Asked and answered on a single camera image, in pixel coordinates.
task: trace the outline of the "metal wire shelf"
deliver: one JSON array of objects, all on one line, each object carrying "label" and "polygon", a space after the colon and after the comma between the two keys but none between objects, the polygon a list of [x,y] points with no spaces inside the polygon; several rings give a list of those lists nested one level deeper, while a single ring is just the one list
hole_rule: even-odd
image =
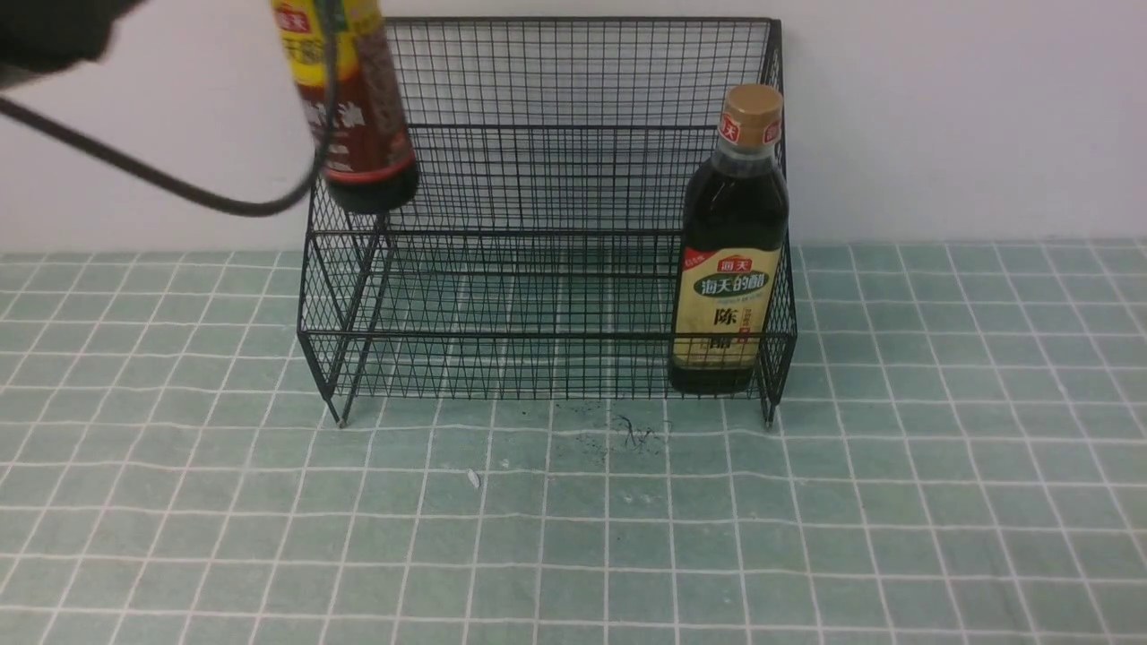
[{"label": "metal wire shelf", "polygon": [[[401,18],[389,37],[420,193],[385,217],[311,197],[298,337],[335,419],[364,395],[679,396],[685,185],[727,88],[781,86],[780,23]],[[787,244],[781,262],[739,394],[770,421],[796,344]]]}]

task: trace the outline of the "dark liquid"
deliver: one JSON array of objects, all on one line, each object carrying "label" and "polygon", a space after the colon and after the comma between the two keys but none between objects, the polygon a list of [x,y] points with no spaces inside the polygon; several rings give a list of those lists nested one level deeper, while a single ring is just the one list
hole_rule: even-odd
[{"label": "dark liquid", "polygon": [[[788,231],[788,189],[777,162],[765,158],[742,160],[720,149],[693,174],[685,193],[685,247],[697,251],[755,248],[775,251],[785,244]],[[681,281],[673,296],[676,328]],[[694,343],[707,343],[694,339]],[[747,348],[755,348],[750,340]],[[669,382],[685,394],[716,395],[744,391],[752,382],[755,366],[731,370],[697,370],[682,366],[670,350]]]},{"label": "dark liquid", "polygon": [[385,215],[414,199],[419,191],[418,162],[383,181],[337,184],[327,180],[327,192],[340,207],[350,212]]}]

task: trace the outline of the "tiled surface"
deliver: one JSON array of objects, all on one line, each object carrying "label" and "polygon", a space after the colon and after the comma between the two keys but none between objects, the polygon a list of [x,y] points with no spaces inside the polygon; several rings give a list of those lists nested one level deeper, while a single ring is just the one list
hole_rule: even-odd
[{"label": "tiled surface", "polygon": [[0,642],[1144,643],[1145,248],[801,249],[772,435],[681,401],[338,432],[297,256],[0,256]]}]

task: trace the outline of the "bottle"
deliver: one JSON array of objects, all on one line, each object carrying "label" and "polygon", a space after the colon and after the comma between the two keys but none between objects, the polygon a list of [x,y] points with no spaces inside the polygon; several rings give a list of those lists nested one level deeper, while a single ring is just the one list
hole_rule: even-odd
[{"label": "bottle", "polygon": [[398,90],[398,73],[387,42],[377,0],[272,0],[283,49],[303,112],[315,141],[326,122],[327,70],[319,28],[323,2],[335,2],[338,33],[338,108],[335,140],[323,177],[338,205],[359,213],[384,213],[412,197],[419,186]]},{"label": "bottle", "polygon": [[686,189],[673,331],[723,335],[674,336],[669,381],[678,391],[733,394],[752,382],[788,232],[775,157],[783,102],[767,85],[731,90],[717,148]]}]

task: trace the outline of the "bottle bottom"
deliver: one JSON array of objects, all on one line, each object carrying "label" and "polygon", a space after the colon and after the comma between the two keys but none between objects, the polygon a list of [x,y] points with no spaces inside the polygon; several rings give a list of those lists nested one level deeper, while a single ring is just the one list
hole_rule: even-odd
[{"label": "bottle bottom", "polygon": [[754,368],[688,370],[669,360],[669,384],[681,394],[703,396],[739,394],[752,384]]},{"label": "bottle bottom", "polygon": [[338,184],[327,179],[327,192],[340,207],[361,215],[383,215],[397,210],[419,191],[418,162],[398,174],[370,184]]}]

